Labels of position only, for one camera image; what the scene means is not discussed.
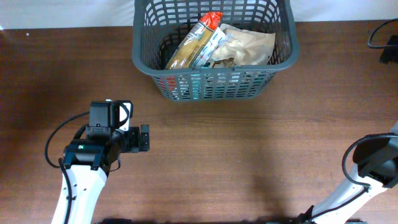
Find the grey plastic lattice basket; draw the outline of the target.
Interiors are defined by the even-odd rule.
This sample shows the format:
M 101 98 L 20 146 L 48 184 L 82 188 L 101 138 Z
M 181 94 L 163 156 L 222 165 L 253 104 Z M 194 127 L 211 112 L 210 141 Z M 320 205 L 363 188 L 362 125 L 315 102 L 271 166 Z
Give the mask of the grey plastic lattice basket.
M 299 42 L 289 0 L 163 1 L 134 3 L 132 61 L 152 77 L 172 101 L 199 101 L 192 96 L 191 76 L 214 74 L 224 80 L 223 94 L 207 100 L 251 99 L 260 95 L 272 77 L 299 57 Z M 178 45 L 205 13 L 222 12 L 222 23 L 239 29 L 276 33 L 274 51 L 266 65 L 232 68 L 166 70 Z

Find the colourful tissue pack bundle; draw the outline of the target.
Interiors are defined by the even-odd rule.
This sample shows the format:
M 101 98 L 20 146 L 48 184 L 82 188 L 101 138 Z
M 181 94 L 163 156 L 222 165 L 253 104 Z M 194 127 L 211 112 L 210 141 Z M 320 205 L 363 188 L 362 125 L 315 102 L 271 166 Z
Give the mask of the colourful tissue pack bundle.
M 226 40 L 226 34 L 217 27 L 209 41 L 200 50 L 199 54 L 191 64 L 192 68 L 203 67 L 212 56 L 213 52 Z

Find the red orange pasta package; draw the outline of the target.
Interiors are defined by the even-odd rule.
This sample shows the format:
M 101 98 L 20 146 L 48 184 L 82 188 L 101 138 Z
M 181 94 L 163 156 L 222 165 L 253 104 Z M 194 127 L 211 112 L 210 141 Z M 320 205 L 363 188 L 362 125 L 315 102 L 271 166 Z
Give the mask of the red orange pasta package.
M 166 70 L 192 68 L 191 64 L 200 50 L 209 41 L 217 27 L 220 27 L 222 12 L 207 12 L 193 26 L 191 31 L 182 40 L 172 58 L 165 66 Z

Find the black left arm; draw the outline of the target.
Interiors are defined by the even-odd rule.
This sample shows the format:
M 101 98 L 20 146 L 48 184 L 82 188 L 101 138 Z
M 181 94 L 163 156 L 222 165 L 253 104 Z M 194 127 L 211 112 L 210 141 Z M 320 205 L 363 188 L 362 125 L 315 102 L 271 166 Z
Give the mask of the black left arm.
M 62 189 L 52 223 L 91 223 L 112 164 L 123 153 L 150 149 L 149 125 L 129 124 L 133 109 L 129 100 L 91 103 L 89 122 L 75 133 L 56 165 Z

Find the beige kraft paper pouch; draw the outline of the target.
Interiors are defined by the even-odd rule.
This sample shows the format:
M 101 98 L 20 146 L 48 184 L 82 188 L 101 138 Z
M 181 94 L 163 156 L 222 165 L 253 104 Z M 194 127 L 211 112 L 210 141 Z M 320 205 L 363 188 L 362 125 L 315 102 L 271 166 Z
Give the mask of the beige kraft paper pouch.
M 242 65 L 266 65 L 274 51 L 276 33 L 255 32 L 222 24 L 226 40 L 210 58 L 235 58 Z

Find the light teal wipes packet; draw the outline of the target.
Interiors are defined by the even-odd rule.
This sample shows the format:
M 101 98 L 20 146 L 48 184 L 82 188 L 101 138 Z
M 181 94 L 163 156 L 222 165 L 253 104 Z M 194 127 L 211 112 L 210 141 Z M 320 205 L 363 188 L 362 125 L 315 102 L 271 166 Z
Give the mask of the light teal wipes packet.
M 192 96 L 194 100 L 207 100 L 223 94 L 224 80 L 214 74 L 194 74 L 192 82 Z

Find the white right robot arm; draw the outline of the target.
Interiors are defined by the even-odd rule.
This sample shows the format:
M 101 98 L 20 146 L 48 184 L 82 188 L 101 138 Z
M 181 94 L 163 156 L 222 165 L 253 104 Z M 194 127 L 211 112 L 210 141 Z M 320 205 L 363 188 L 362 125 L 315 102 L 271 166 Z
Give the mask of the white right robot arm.
M 345 180 L 326 199 L 292 223 L 347 223 L 375 196 L 397 185 L 397 125 L 388 133 L 368 134 L 345 151 Z

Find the brown chocolate snack pouch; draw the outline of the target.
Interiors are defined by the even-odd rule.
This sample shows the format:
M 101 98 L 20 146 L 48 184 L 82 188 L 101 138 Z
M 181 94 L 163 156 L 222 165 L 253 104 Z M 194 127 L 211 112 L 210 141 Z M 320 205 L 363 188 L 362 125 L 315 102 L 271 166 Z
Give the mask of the brown chocolate snack pouch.
M 235 61 L 235 58 L 224 58 L 220 60 L 216 60 L 215 58 L 211 58 L 208 61 L 210 63 L 210 68 L 232 68 L 236 66 L 241 66 L 240 62 Z

